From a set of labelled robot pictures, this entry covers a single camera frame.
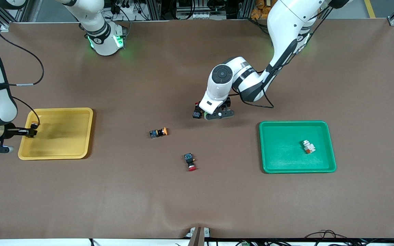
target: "cable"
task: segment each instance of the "cable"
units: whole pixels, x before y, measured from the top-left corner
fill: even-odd
[[[268,29],[267,29],[267,25],[260,24],[257,20],[252,20],[252,19],[250,19],[250,18],[248,18],[248,17],[241,17],[240,19],[246,19],[246,20],[248,20],[249,22],[252,22],[253,24],[257,25],[257,26],[259,27],[259,29],[261,29],[261,31],[262,31],[263,33],[269,35]]]
[[[9,44],[11,44],[11,45],[13,45],[13,46],[15,46],[15,47],[17,47],[17,48],[20,48],[21,50],[27,52],[28,54],[30,54],[30,55],[32,55],[34,58],[36,58],[37,61],[38,61],[39,64],[40,64],[41,69],[42,69],[42,75],[40,76],[39,80],[36,81],[35,83],[32,83],[32,84],[4,84],[4,85],[8,85],[8,86],[31,86],[31,85],[35,85],[35,84],[40,83],[40,82],[42,81],[44,75],[45,75],[45,68],[43,67],[43,63],[42,63],[42,61],[39,59],[39,57],[37,57],[35,54],[33,54],[33,52],[27,50],[26,48],[21,47],[21,46],[15,44],[15,43],[13,43],[13,42],[7,40],[4,36],[2,36],[1,31],[0,31],[0,37],[1,37],[2,39],[4,39],[6,42],[8,42]]]
[[[270,70],[270,74],[272,74],[272,73],[275,72],[276,70],[278,70],[278,69],[280,69],[280,68],[283,68],[284,66],[288,65],[288,64],[293,60],[294,56],[296,56],[296,54],[293,54],[285,64],[280,65],[280,66],[278,66],[278,67],[274,67],[272,70]],[[244,101],[244,100],[242,99],[241,93],[239,93],[238,91],[236,91],[233,87],[232,87],[232,90],[233,90],[236,94],[230,94],[229,96],[236,96],[236,95],[238,94],[238,95],[239,95],[239,98],[241,99],[241,101],[242,101],[243,103],[249,105],[249,106],[255,106],[255,107],[266,108],[266,109],[273,109],[273,108],[275,108],[275,105],[273,105],[273,103],[270,101],[270,99],[268,98],[267,94],[265,93],[265,90],[264,90],[264,83],[263,83],[263,82],[261,82],[261,91],[263,92],[265,99],[267,100],[267,102],[268,102],[271,106],[265,106],[265,105],[258,105],[258,104],[248,103],[248,102],[246,102],[246,101]]]
[[[306,240],[306,238],[319,234],[320,236],[317,238],[311,238]],[[316,245],[319,243],[325,243],[325,242],[330,242],[327,246],[368,246],[371,243],[393,243],[394,244],[394,238],[347,238],[343,235],[336,234],[332,230],[322,230],[320,232],[314,232],[311,234],[308,234],[303,238],[304,240],[301,240],[301,238],[293,238],[292,242],[299,242],[301,240],[302,242],[315,242]],[[285,241],[285,238],[230,238],[228,241],[229,242],[238,242],[236,246],[242,245],[242,243],[247,243],[250,246],[292,246],[290,243]],[[217,238],[211,238],[211,241],[215,241],[218,243]]]
[[[311,40],[311,37],[313,37],[314,33],[316,33],[317,29],[319,29],[319,27],[322,25],[323,21],[326,20],[326,18],[328,17],[328,15],[331,13],[332,10],[333,10],[333,8],[331,8],[329,11],[327,11],[327,13],[323,16],[322,21],[320,21],[319,25],[317,25],[316,29],[314,29],[313,33],[311,33],[310,40]]]
[[[135,8],[136,10],[138,10],[138,13],[142,16],[142,18],[144,18],[146,21],[149,21],[150,19],[145,15],[144,11],[142,11],[141,3],[139,2],[139,0],[133,0],[133,3],[135,4]]]
[[[174,3],[176,2],[177,0],[171,0],[171,2],[170,2],[170,14],[171,14],[171,16],[173,17],[173,19],[175,19],[175,20],[180,20],[179,18],[177,18],[177,16],[175,15],[175,13],[174,13],[174,10],[177,8],[177,7],[174,7]],[[196,9],[196,2],[195,2],[195,0],[192,0],[192,2],[191,2],[191,0],[189,0],[189,5],[190,5],[190,12],[189,12],[189,15],[188,15],[188,17],[186,17],[184,20],[187,20],[187,19],[189,19],[189,18],[191,18],[191,16],[194,14],[194,12],[195,12],[195,9]]]
[[[322,11],[320,11],[318,14],[314,15],[313,17],[310,18],[310,20],[316,18],[317,16],[321,15],[323,12],[325,12],[330,6],[328,5],[326,8],[324,8]]]
[[[42,81],[44,75],[45,75],[45,69],[44,69],[43,63],[42,63],[42,61],[39,59],[39,57],[37,57],[35,54],[33,54],[33,52],[27,50],[26,48],[23,48],[23,47],[21,47],[21,46],[15,44],[15,43],[13,43],[13,42],[7,40],[4,36],[2,36],[1,33],[0,33],[0,37],[1,37],[2,39],[4,39],[6,42],[8,42],[9,44],[11,44],[11,45],[13,45],[13,46],[15,46],[15,47],[17,47],[17,48],[20,48],[21,50],[27,52],[28,54],[30,54],[30,55],[32,55],[34,58],[36,58],[37,61],[38,61],[39,64],[40,64],[41,69],[42,69],[42,75],[40,76],[39,80],[36,81],[35,83],[32,83],[32,84],[5,84],[5,83],[0,83],[0,87],[1,87],[1,86],[31,86],[31,85],[35,85],[35,84],[40,83],[40,82]]]
[[[13,99],[16,99],[16,100],[18,100],[18,101],[20,101],[21,103],[23,103],[25,106],[27,106],[29,109],[31,109],[31,111],[33,111],[33,113],[36,115],[36,117],[37,117],[37,125],[38,126],[40,126],[40,118],[39,118],[39,115],[37,115],[37,113],[36,113],[36,111],[32,108],[32,107],[30,107],[30,105],[28,105],[25,101],[22,101],[22,100],[20,100],[19,98],[17,98],[17,97],[14,97],[14,96],[12,96],[12,98]]]
[[[126,13],[125,13],[121,8],[119,8],[119,10],[126,16],[127,20],[130,22],[130,19],[129,19],[129,17],[126,15]]]
[[[223,11],[226,9],[226,2],[224,6],[222,6],[221,8],[217,8],[215,6],[215,0],[208,0],[208,4],[206,6],[212,11]]]

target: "orange item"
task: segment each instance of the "orange item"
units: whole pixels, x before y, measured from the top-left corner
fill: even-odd
[[[264,0],[255,0],[255,5],[258,9],[262,9],[265,7],[265,2]]]
[[[272,9],[272,7],[268,7],[268,6],[265,6],[263,9],[262,9],[262,14],[264,15],[264,14],[268,14],[269,12],[270,12],[270,10]]]
[[[258,8],[254,8],[252,10],[252,13],[250,14],[250,18],[252,18],[253,20],[261,18],[261,10]]]

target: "yellow floor stripe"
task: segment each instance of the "yellow floor stripe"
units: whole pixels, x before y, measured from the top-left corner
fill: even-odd
[[[364,3],[366,4],[367,12],[369,13],[370,18],[376,18],[375,12],[373,11],[372,4],[370,3],[370,0],[364,0]]]

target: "yellow tray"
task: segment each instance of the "yellow tray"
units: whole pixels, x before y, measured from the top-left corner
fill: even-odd
[[[88,153],[94,112],[90,108],[35,109],[40,118],[34,138],[22,137],[21,160],[81,159]],[[31,111],[25,128],[37,121]]]

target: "brown table surface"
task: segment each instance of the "brown table surface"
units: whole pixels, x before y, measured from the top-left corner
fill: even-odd
[[[385,19],[325,21],[270,86],[275,109],[236,97],[236,115],[216,121],[191,117],[211,69],[242,55],[261,70],[272,57],[250,22],[134,23],[127,49],[109,57],[77,24],[12,24],[6,37],[45,65],[43,82],[13,95],[34,108],[90,107],[96,119],[87,159],[0,154],[0,238],[179,238],[193,226],[213,237],[332,229],[394,238],[394,27]],[[0,54],[11,83],[39,77],[30,55],[4,41]],[[326,121],[337,171],[263,173],[264,120]],[[170,136],[148,137],[164,126]],[[188,152],[199,168],[191,173]]]

